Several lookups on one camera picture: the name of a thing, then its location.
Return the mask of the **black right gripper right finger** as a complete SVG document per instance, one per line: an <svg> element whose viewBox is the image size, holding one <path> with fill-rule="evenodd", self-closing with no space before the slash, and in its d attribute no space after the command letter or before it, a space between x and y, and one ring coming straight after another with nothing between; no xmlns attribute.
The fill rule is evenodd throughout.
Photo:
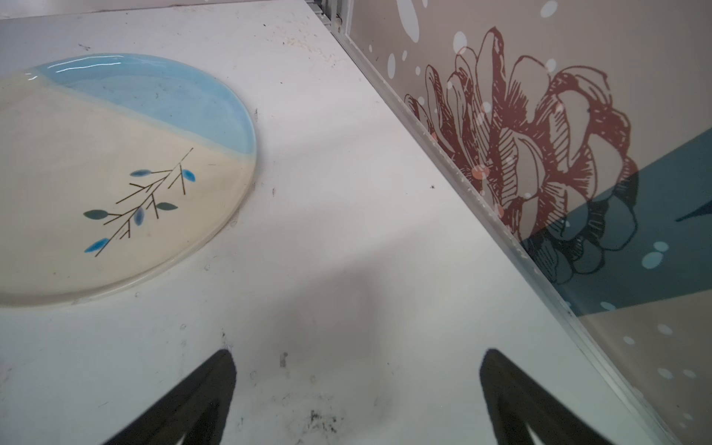
<svg viewBox="0 0 712 445"><path fill-rule="evenodd" d="M499 350L487 350L479 378L499 445L611 444Z"/></svg>

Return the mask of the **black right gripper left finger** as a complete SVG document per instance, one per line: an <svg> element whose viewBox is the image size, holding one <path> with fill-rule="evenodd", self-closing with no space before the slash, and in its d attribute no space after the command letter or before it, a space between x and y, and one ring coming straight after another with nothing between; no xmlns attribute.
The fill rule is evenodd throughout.
<svg viewBox="0 0 712 445"><path fill-rule="evenodd" d="M232 354L218 350L107 443L219 444L236 383Z"/></svg>

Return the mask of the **cream and blue plate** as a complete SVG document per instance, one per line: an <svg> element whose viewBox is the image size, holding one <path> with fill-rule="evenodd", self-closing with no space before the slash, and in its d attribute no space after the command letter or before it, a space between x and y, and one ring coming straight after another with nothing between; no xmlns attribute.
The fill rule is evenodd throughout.
<svg viewBox="0 0 712 445"><path fill-rule="evenodd" d="M1 82L1 302L57 304L155 276L201 248L251 187L248 108L194 67L135 54Z"/></svg>

